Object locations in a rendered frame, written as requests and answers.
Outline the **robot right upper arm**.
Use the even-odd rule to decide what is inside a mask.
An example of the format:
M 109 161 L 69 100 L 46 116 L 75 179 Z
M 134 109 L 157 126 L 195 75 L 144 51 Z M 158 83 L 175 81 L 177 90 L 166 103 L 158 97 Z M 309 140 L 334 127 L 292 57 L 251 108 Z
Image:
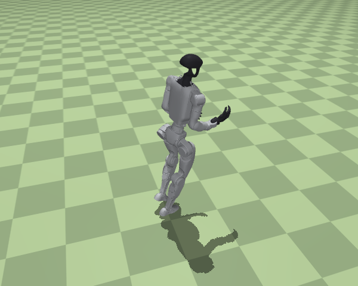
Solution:
M 205 96 L 201 92 L 194 90 L 190 98 L 192 109 L 190 112 L 190 120 L 188 121 L 188 126 L 190 129 L 194 130 L 194 125 L 199 122 L 202 107 L 205 104 Z

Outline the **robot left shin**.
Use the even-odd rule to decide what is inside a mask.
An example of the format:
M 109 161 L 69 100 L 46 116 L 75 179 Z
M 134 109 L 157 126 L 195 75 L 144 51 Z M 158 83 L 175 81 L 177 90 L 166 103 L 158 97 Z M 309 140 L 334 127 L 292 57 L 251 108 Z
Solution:
M 163 196 L 166 194 L 166 190 L 168 189 L 169 182 L 171 181 L 171 176 L 174 174 L 175 169 L 177 167 L 177 165 L 175 166 L 167 165 L 166 161 L 168 156 L 169 155 L 167 155 L 166 157 L 165 165 L 162 171 L 162 185 L 161 185 L 160 193 L 162 193 Z

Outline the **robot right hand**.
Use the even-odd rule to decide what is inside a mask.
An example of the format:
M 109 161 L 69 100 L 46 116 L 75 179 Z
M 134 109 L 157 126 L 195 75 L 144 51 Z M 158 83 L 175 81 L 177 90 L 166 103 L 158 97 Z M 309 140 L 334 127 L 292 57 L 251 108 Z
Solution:
M 225 107 L 223 113 L 221 115 L 219 115 L 219 117 L 214 117 L 213 119 L 211 119 L 211 123 L 215 123 L 217 122 L 217 125 L 220 124 L 220 122 L 225 121 L 225 119 L 227 119 L 230 115 L 231 109 L 230 106 L 228 105 L 228 110 L 227 107 Z M 227 110 L 227 111 L 226 111 Z

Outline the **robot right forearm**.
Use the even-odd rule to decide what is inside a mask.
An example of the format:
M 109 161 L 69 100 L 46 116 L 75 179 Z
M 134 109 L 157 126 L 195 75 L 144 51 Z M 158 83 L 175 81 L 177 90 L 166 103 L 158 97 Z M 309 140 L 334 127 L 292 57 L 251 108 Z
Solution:
M 194 130 L 200 132 L 203 130 L 210 130 L 211 128 L 215 128 L 216 126 L 217 126 L 217 122 L 211 123 L 211 119 L 210 119 L 207 122 L 203 122 L 203 121 L 197 122 L 194 125 Z

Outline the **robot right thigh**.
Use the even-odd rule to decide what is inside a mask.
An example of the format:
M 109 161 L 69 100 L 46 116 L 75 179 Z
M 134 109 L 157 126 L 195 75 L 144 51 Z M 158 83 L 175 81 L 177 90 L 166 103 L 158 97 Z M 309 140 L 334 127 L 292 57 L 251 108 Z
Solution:
M 183 138 L 179 141 L 178 146 L 178 153 L 180 154 L 179 171 L 171 176 L 174 185 L 179 178 L 186 179 L 195 159 L 195 145 L 192 142 Z

